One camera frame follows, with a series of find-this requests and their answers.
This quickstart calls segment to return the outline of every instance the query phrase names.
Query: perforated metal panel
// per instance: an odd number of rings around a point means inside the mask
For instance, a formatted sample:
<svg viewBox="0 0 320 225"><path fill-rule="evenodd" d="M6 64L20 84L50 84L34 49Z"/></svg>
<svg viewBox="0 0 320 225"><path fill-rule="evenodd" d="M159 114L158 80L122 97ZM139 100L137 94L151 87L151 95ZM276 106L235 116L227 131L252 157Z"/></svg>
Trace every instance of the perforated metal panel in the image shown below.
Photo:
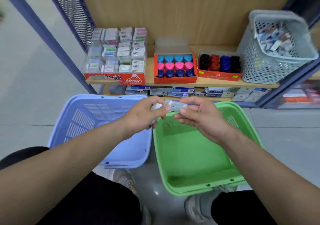
<svg viewBox="0 0 320 225"><path fill-rule="evenodd" d="M53 0L58 4L58 9L62 10L74 28L74 33L78 40L88 48L90 45L94 23L86 8L84 0Z"/></svg>

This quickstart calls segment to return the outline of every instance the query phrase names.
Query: light gray basket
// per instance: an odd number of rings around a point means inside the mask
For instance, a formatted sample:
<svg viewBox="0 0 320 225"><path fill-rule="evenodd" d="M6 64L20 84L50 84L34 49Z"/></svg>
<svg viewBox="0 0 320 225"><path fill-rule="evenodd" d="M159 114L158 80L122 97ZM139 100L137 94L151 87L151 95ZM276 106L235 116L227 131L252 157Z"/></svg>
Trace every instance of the light gray basket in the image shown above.
<svg viewBox="0 0 320 225"><path fill-rule="evenodd" d="M250 24L242 38L246 46L241 54L243 62L242 79L249 83L275 84L302 65L319 57L314 48L308 25L305 20L293 12L273 10L253 10L249 15ZM260 30L267 25L277 25L283 22L283 27L292 35L293 49L290 57L276 57L267 54L258 40Z"/></svg>

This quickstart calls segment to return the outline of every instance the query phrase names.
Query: metal mesh panel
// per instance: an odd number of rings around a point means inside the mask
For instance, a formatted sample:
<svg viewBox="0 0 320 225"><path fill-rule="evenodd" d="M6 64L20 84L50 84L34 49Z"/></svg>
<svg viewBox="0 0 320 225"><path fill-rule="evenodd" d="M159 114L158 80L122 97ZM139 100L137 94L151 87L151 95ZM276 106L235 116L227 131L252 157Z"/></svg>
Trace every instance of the metal mesh panel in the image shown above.
<svg viewBox="0 0 320 225"><path fill-rule="evenodd" d="M77 35L86 48L89 47L93 27L90 18L87 17L86 11L80 0L58 0L64 13L73 25Z"/></svg>

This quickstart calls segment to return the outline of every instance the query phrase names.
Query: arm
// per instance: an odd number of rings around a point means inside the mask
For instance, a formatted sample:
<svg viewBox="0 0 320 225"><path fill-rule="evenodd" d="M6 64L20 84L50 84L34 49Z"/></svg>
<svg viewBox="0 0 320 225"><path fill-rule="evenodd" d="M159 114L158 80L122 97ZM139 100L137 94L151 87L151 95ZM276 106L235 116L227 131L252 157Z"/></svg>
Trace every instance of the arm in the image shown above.
<svg viewBox="0 0 320 225"><path fill-rule="evenodd" d="M209 100L192 97L180 102L196 105L181 109L174 118L196 127L226 151L278 225L320 224L318 187L230 126Z"/></svg>
<svg viewBox="0 0 320 225"><path fill-rule="evenodd" d="M170 106L150 110L155 103L165 101L142 99L119 120L1 170L0 224L36 224L120 142L166 117Z"/></svg>

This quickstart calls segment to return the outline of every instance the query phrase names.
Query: left hand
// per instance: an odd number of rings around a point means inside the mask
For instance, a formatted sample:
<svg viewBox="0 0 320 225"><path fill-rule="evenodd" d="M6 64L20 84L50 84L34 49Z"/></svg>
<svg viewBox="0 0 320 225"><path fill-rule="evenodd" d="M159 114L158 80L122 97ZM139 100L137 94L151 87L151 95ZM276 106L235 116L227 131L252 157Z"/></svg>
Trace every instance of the left hand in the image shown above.
<svg viewBox="0 0 320 225"><path fill-rule="evenodd" d="M157 110L151 110L153 104L162 104L163 106ZM135 106L128 111L120 120L123 120L127 126L128 134L130 136L143 131L144 129L150 129L151 122L161 117L163 120L170 111L170 106L164 106L165 100L159 96L152 96L149 98L143 98ZM152 128L157 127L158 122L155 121L152 124Z"/></svg>

